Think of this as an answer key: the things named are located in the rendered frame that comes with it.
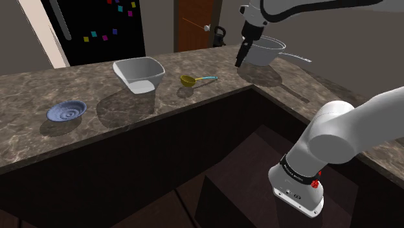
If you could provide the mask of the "black kettle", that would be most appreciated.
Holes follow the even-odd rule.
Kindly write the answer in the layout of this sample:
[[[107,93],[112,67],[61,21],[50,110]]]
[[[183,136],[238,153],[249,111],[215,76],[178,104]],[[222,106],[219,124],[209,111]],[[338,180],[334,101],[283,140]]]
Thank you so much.
[[[226,46],[226,44],[225,44],[225,42],[224,42],[224,37],[226,36],[226,33],[227,33],[227,32],[226,32],[226,30],[225,30],[223,27],[221,27],[221,26],[219,26],[219,25],[215,26],[215,28],[214,28],[214,41],[213,41],[212,46],[213,46],[213,47]]]

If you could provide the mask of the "dark robot stand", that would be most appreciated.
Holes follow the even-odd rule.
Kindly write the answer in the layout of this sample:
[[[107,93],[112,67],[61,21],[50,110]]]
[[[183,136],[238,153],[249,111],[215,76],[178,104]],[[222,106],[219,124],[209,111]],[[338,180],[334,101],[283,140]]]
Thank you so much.
[[[309,218],[273,194],[269,169],[292,147],[260,126],[205,175],[195,219],[201,228],[358,228],[358,186],[330,167],[322,171],[324,208]]]

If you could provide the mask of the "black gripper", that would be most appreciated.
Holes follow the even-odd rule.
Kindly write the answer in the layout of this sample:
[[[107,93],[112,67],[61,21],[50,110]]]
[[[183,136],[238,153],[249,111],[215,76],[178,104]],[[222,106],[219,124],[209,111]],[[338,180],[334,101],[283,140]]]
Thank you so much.
[[[253,41],[257,41],[260,39],[262,33],[264,31],[264,27],[259,27],[256,25],[252,25],[249,22],[245,22],[243,28],[241,30],[241,35],[245,38],[240,46],[236,57],[236,67],[240,67],[245,57],[247,56]]]

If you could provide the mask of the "large white square bowl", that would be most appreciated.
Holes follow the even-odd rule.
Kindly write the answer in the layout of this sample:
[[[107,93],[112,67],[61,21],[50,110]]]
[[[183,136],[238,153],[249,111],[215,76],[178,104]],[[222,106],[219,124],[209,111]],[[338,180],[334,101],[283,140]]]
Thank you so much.
[[[148,56],[116,61],[113,70],[133,94],[156,90],[166,74],[164,67]]]

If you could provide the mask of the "brown wooden door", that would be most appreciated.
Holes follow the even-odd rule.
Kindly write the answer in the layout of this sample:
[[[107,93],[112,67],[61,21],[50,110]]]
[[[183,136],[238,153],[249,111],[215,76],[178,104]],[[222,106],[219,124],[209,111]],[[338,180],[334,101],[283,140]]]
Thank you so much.
[[[174,1],[174,52],[213,47],[223,0]]]

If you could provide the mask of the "black fridge with coloured magnets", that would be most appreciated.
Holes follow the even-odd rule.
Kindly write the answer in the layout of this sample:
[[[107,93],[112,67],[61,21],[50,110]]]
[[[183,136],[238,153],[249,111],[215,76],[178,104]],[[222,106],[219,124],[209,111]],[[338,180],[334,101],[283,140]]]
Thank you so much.
[[[146,55],[139,0],[40,0],[70,66]]]

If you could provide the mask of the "blue ribbed bowl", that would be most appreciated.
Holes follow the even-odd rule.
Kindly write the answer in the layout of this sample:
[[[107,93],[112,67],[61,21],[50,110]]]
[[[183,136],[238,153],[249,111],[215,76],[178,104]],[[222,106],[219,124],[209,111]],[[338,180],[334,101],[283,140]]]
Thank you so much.
[[[53,122],[67,122],[84,114],[87,105],[80,100],[68,100],[51,107],[46,117]]]

